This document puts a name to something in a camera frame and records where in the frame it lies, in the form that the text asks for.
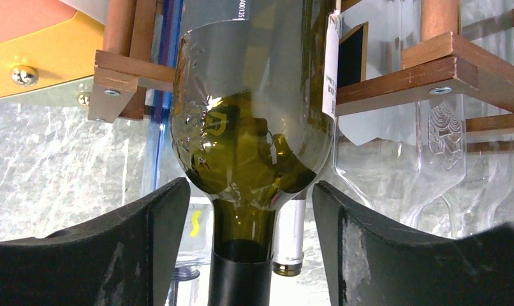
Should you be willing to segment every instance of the wooden rack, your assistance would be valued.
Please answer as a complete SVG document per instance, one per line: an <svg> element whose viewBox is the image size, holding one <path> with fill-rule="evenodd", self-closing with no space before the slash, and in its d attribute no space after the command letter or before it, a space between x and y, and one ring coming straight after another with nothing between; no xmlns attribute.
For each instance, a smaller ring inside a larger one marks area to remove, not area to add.
<svg viewBox="0 0 514 306"><path fill-rule="evenodd" d="M342 10L363 1L345 0ZM149 61L156 0L110 0L103 50L96 52L91 120L142 120L152 113L145 90L172 91L175 69ZM514 10L460 29L459 0L422 0L422 42L402 51L400 71L341 87L336 114L375 110L436 98L432 89L449 87L440 97L465 94L512 112L466 120L468 135L514 133L514 66L470 40L514 27ZM469 151L506 150L469 144Z"/></svg>

